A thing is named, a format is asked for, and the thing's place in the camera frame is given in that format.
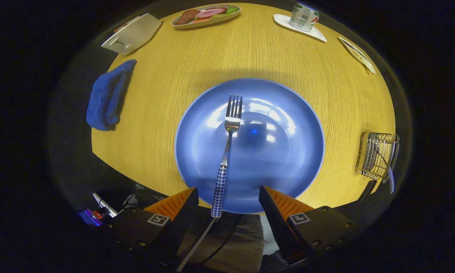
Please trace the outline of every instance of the tomato slice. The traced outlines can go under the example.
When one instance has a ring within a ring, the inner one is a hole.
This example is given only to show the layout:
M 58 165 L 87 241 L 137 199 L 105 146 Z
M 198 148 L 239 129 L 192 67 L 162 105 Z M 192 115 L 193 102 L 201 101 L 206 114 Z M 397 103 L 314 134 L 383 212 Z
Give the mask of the tomato slice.
M 206 21 L 206 20 L 208 20 L 208 19 L 210 19 L 210 17 L 209 17 L 209 18 L 205 18 L 205 19 L 198 19 L 198 20 L 193 21 L 192 23 L 197 23 L 197 22 L 201 22 L 201 21 Z

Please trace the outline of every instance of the wooden table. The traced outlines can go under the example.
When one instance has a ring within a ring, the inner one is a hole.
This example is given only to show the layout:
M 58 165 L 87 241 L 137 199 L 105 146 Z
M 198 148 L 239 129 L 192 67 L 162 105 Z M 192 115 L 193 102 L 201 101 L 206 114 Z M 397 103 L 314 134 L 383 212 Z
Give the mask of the wooden table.
M 327 43 L 276 24 L 273 14 L 291 16 L 289 11 L 234 5 L 241 7 L 239 16 L 200 28 L 170 26 L 182 12 L 164 17 L 146 45 L 129 56 L 118 55 L 110 71 L 129 59 L 138 63 L 120 123 L 114 131 L 92 129 L 92 151 L 148 188 L 167 195 L 185 190 L 174 157 L 175 132 L 184 111 L 214 85 L 262 78 L 298 92 L 323 127 L 320 173 L 298 200 L 312 207 L 357 200 L 369 181 L 355 172 L 361 133 L 395 133 L 392 100 L 379 70 L 373 75 L 352 57 L 338 40 L 341 35 L 323 25 L 323 14 L 316 27 Z

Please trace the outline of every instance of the fork tines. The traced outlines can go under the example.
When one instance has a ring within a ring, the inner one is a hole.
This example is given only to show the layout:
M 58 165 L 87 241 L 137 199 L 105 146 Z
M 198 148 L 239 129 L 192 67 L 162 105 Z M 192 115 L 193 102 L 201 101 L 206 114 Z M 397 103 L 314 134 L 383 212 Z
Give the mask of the fork tines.
M 241 118 L 242 113 L 242 95 L 229 95 L 229 102 L 227 103 L 226 116 L 230 118 Z

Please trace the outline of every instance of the blue towel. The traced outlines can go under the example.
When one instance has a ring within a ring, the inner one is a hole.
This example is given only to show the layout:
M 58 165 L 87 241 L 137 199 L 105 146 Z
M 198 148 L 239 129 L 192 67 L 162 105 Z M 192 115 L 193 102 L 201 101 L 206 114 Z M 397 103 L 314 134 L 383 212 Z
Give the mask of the blue towel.
M 109 131 L 120 121 L 119 106 L 130 81 L 136 60 L 128 60 L 99 76 L 92 85 L 86 121 L 92 128 Z

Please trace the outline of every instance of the meat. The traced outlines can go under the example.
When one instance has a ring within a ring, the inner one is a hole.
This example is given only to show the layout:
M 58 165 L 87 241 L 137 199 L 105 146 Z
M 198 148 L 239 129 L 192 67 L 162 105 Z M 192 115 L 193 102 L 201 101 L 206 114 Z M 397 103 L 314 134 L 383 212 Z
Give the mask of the meat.
M 201 18 L 209 18 L 209 17 L 212 17 L 216 14 L 223 14 L 227 11 L 226 8 L 210 8 L 210 9 L 206 9 L 204 10 L 203 12 L 200 12 L 199 14 L 197 14 L 197 18 L 201 19 Z
M 194 17 L 199 13 L 198 10 L 186 10 L 174 25 L 184 25 L 194 21 Z

